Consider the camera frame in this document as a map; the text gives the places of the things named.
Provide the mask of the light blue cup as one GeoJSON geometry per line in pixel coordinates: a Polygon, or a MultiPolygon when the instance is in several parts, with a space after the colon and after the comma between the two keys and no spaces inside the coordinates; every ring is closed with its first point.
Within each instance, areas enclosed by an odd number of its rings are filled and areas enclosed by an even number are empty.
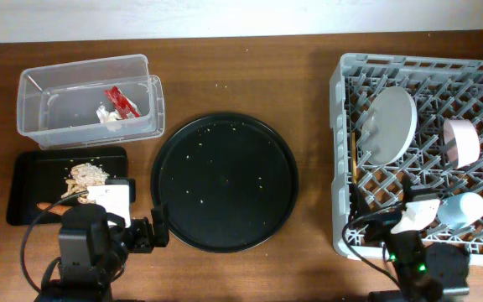
{"type": "Polygon", "coordinates": [[[452,230],[467,227],[483,217],[483,198],[465,192],[442,200],[438,209],[439,221],[452,230]]]}

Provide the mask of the food scraps and rice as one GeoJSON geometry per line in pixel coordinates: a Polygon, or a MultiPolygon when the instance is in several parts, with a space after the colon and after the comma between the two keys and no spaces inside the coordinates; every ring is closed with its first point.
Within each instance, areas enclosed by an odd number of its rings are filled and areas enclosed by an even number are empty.
{"type": "Polygon", "coordinates": [[[91,163],[78,164],[70,169],[70,175],[65,180],[67,190],[61,197],[66,198],[85,191],[90,186],[104,185],[109,176],[101,166],[91,163]]]}

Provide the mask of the orange carrot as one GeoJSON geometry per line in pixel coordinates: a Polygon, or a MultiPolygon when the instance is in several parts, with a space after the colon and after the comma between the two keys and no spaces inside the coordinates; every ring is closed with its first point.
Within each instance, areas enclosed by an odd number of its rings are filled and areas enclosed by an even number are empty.
{"type": "Polygon", "coordinates": [[[50,203],[38,203],[37,207],[42,211],[48,210],[50,213],[55,214],[57,216],[64,215],[70,209],[70,206],[62,206],[62,205],[54,206],[53,204],[50,204],[50,203]]]}

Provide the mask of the light grey plate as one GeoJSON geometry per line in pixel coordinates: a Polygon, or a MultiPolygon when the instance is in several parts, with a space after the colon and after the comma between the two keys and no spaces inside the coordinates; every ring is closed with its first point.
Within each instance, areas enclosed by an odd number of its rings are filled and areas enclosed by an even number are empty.
{"type": "Polygon", "coordinates": [[[368,162],[387,165],[396,162],[413,141],[417,127],[418,111],[411,95],[399,86],[382,90],[367,110],[361,134],[357,140],[361,151],[369,153],[368,162]]]}

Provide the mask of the pink bowl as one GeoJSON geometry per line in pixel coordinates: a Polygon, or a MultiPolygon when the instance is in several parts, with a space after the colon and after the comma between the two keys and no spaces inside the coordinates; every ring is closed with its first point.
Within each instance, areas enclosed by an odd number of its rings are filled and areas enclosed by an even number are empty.
{"type": "Polygon", "coordinates": [[[460,169],[480,157],[480,138],[469,120],[446,119],[443,126],[444,147],[450,163],[460,169]]]}

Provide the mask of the white tissue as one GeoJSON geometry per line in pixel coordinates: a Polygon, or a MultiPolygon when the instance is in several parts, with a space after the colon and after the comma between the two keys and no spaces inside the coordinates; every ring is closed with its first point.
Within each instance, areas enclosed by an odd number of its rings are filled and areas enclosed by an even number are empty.
{"type": "Polygon", "coordinates": [[[96,115],[101,124],[106,124],[106,128],[109,131],[115,132],[122,128],[119,122],[122,120],[122,117],[118,111],[109,112],[103,105],[100,105],[96,109],[96,115]]]}

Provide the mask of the red wrapper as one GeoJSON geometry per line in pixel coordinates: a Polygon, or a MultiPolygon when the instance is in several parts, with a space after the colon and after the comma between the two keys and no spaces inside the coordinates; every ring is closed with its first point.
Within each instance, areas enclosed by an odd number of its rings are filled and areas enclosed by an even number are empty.
{"type": "Polygon", "coordinates": [[[112,102],[121,119],[130,119],[142,116],[137,106],[125,95],[123,95],[118,87],[113,86],[111,89],[105,90],[104,93],[112,102]]]}

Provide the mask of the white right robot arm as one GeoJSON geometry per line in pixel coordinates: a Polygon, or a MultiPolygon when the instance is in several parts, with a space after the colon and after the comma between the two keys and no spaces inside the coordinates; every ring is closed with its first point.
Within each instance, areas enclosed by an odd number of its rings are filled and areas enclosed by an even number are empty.
{"type": "Polygon", "coordinates": [[[416,230],[391,233],[401,217],[395,211],[376,214],[364,222],[368,241],[382,242],[387,249],[387,260],[398,282],[397,290],[372,291],[367,300],[461,301],[470,293],[470,253],[442,242],[426,246],[416,230]]]}

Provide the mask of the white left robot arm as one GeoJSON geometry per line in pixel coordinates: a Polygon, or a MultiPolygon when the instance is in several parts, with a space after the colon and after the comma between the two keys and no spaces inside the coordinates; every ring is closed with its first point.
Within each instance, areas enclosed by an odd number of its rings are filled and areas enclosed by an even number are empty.
{"type": "Polygon", "coordinates": [[[38,293],[37,301],[113,301],[112,283],[125,272],[129,255],[151,253],[169,243],[166,206],[153,208],[151,221],[132,219],[128,226],[121,216],[95,204],[40,208],[19,251],[23,276],[38,293]],[[36,284],[25,264],[25,246],[34,225],[53,209],[62,211],[60,255],[45,269],[41,284],[36,284]]]}

